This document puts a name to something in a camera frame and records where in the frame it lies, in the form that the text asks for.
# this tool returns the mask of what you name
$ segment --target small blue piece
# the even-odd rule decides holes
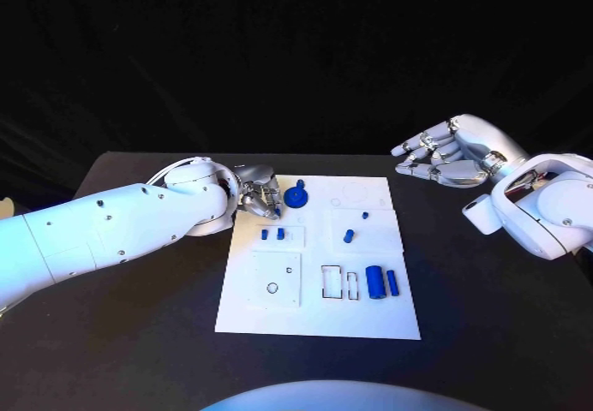
[[[389,282],[391,295],[395,297],[399,295],[398,284],[395,283],[395,273],[392,270],[386,270],[386,281]]]
[[[306,193],[306,190],[304,190],[304,181],[298,180],[296,182],[296,187],[291,187],[284,192],[284,204],[290,208],[300,208],[306,204],[307,200],[309,200],[309,194]]]
[[[349,229],[349,230],[346,231],[346,235],[343,236],[343,242],[350,243],[353,236],[355,236],[355,231],[353,231],[352,229]]]
[[[385,282],[382,280],[382,271],[378,265],[371,265],[366,267],[366,285],[368,285],[368,296],[373,300],[379,300],[386,297],[385,292]]]

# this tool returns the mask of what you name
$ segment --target table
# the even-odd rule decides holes
[[[421,341],[213,332],[231,230],[39,291],[0,320],[0,409],[199,409],[310,379],[397,384],[498,409],[590,409],[593,288],[460,208],[487,190],[401,176],[389,156],[210,154],[278,174],[386,176]],[[104,154],[76,197],[186,154]]]

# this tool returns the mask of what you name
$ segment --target white board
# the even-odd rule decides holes
[[[216,332],[418,340],[386,179],[277,178],[283,192],[304,180],[309,202],[300,209],[284,206],[278,221],[236,214]],[[278,228],[284,228],[284,240],[277,240]],[[267,240],[262,229],[268,230]],[[343,242],[346,229],[355,231],[349,244]],[[340,281],[342,298],[323,298],[322,267],[330,265],[340,270],[340,275],[330,277],[330,286],[339,287]],[[382,268],[386,298],[381,300],[368,295],[369,265]],[[386,270],[395,271],[398,296],[391,296]],[[356,273],[358,299],[348,298],[349,273]]]

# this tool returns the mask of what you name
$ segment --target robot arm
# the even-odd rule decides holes
[[[593,162],[571,154],[528,154],[485,120],[461,115],[391,150],[405,161],[395,170],[440,184],[470,188],[490,180],[492,194],[463,208],[483,234],[500,227],[524,248],[555,259],[593,245]],[[430,155],[431,164],[417,160]]]
[[[125,263],[184,235],[232,227],[241,200],[249,204],[241,208],[277,219],[280,190],[271,167],[241,171],[248,180],[209,158],[189,158],[147,184],[0,220],[0,314],[53,283]],[[161,178],[164,187],[154,186]],[[258,193],[267,194],[265,200]]]

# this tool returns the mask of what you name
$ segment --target robotic hand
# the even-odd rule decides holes
[[[493,182],[463,207],[483,234],[506,229],[524,248],[555,259],[580,247],[593,251],[593,162],[574,154],[528,157],[511,137],[464,114],[441,122],[391,150],[408,154],[395,170],[444,186]],[[430,156],[431,164],[417,160]]]
[[[280,218],[270,166],[234,170],[209,158],[169,165],[146,184],[0,220],[0,315],[34,291],[232,227],[235,210]]]

